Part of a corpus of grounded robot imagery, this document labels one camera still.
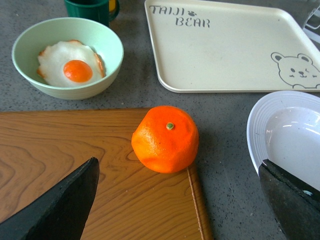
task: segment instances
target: paw print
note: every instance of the paw print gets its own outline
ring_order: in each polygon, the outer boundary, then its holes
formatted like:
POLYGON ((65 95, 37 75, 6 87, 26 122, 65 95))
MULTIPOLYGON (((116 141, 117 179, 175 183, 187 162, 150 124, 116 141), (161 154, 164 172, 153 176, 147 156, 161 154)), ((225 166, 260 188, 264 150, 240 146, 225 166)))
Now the paw print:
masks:
POLYGON ((194 11, 188 11, 188 15, 191 16, 191 17, 194 17, 197 14, 194 11))

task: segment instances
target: table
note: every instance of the table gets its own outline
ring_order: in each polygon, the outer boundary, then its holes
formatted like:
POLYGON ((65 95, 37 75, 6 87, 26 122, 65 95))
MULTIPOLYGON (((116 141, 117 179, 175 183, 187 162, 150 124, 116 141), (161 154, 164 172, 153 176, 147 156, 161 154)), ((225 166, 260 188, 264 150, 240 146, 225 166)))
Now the table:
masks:
MULTIPOLYGON (((314 2, 229 0, 282 8, 302 26, 314 2)), ((26 28, 66 17, 64 1, 0 2, 0 111, 149 108, 173 105, 187 111, 200 133, 195 160, 210 226, 216 240, 286 239, 265 201, 246 139, 249 113, 267 93, 174 93, 158 81, 143 0, 120 0, 110 28, 120 37, 124 59, 115 82, 84 100, 61 100, 38 91, 14 68, 11 49, 26 28)))

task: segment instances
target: white bowl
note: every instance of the white bowl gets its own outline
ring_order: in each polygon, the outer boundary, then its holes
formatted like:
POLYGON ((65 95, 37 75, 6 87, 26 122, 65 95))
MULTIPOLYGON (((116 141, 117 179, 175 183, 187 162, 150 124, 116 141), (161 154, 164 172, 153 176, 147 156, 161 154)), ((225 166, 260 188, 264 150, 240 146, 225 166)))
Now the white bowl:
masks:
POLYGON ((252 108, 246 129, 258 173, 269 159, 320 191, 320 98, 299 91, 277 91, 252 108))
POLYGON ((54 18, 37 23, 26 29, 12 47, 12 61, 17 71, 43 93, 65 100, 87 99, 103 92, 116 79, 123 57, 122 42, 110 28, 77 17, 54 18), (79 40, 101 57, 106 69, 104 78, 81 86, 57 87, 48 85, 37 74, 39 52, 59 41, 69 40, 79 40))

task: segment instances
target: bear face drawing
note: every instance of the bear face drawing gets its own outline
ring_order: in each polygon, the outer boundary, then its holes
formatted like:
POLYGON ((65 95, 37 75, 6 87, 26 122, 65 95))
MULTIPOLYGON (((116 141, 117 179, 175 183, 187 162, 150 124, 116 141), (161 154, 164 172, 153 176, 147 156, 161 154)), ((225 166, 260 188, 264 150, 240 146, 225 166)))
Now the bear face drawing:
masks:
POLYGON ((303 53, 297 57, 283 56, 273 52, 271 58, 278 65, 280 78, 292 88, 316 89, 320 86, 320 71, 309 56, 303 53))

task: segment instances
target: mug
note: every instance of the mug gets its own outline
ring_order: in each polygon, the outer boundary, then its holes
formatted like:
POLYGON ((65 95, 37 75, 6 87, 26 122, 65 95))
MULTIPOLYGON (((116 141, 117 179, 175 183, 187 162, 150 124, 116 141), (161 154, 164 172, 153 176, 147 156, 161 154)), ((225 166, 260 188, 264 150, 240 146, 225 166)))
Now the mug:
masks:
POLYGON ((69 17, 94 20, 109 27, 120 10, 118 0, 64 0, 69 17))

